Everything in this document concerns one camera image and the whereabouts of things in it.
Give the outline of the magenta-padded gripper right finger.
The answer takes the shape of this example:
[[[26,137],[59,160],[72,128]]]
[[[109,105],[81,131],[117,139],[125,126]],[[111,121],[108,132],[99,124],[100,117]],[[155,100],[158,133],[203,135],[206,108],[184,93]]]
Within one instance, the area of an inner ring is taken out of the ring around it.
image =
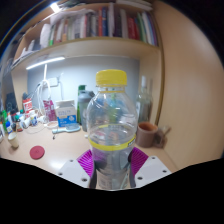
[[[157,156],[147,156],[138,148],[132,150],[130,186],[140,188],[171,174]]]

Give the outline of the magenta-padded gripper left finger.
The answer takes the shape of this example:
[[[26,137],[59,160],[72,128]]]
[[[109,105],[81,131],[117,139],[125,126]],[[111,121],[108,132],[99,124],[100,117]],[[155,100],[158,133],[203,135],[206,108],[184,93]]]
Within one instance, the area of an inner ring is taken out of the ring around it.
[[[77,159],[68,160],[57,175],[83,188],[90,188],[94,175],[92,151],[87,150]]]

